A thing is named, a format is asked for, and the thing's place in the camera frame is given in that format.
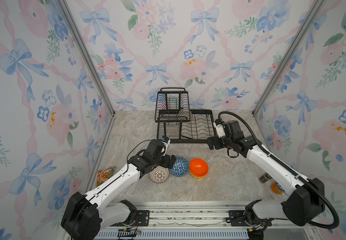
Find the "blue triangle patterned bowl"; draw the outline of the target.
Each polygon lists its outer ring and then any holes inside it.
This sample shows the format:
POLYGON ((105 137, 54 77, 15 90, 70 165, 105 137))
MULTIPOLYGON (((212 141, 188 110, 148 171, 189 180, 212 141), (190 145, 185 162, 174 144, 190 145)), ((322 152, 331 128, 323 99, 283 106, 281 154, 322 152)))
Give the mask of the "blue triangle patterned bowl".
POLYGON ((174 166, 172 169, 169 169, 169 172, 175 177, 183 177, 189 172, 189 170, 190 165, 188 160, 183 157, 177 157, 174 166))

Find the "orange plastic bowl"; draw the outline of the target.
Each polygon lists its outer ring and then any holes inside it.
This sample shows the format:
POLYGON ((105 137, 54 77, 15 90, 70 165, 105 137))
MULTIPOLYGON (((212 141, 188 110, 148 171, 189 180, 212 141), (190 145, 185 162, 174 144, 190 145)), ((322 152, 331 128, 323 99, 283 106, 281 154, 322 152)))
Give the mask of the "orange plastic bowl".
POLYGON ((190 162, 190 172, 197 176, 208 175, 209 165, 202 159, 193 159, 190 162))

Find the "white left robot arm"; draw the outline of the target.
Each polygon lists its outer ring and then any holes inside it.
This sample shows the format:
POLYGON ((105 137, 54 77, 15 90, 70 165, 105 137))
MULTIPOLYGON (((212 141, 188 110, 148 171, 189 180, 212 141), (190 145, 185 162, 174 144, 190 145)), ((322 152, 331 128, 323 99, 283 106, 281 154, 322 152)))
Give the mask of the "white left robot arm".
POLYGON ((116 224, 136 223, 137 208, 128 200, 109 207, 109 203, 128 186, 157 167, 171 169, 176 156, 167 155, 168 137, 150 140, 145 150, 129 156, 124 167, 100 186, 85 194, 72 195, 61 220, 61 227, 73 240, 92 240, 98 232, 116 224))

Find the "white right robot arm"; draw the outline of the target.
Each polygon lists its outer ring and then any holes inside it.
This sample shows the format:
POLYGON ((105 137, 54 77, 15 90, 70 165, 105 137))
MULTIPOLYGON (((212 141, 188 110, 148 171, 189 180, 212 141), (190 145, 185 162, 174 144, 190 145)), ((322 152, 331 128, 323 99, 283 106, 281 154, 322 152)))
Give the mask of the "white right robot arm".
POLYGON ((253 226, 265 220, 289 220, 304 226, 325 211, 320 198, 324 185, 319 180, 308 180, 279 160, 254 136, 245 136, 237 121, 213 123, 215 136, 207 140, 210 150, 227 149, 250 160, 276 181, 287 195, 284 201, 256 200, 246 205, 244 221, 253 226))

